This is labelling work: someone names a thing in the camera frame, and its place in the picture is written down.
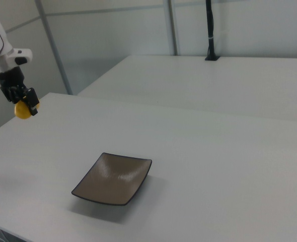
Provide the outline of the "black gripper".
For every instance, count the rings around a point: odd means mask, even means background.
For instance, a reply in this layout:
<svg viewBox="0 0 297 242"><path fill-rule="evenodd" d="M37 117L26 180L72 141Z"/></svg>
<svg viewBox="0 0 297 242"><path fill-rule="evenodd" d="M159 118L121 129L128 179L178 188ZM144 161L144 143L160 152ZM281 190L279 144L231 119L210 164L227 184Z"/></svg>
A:
<svg viewBox="0 0 297 242"><path fill-rule="evenodd" d="M24 85L24 78L20 67L0 73L0 89L9 102L16 104L23 101L30 114L35 116L40 102L35 90Z"/></svg>

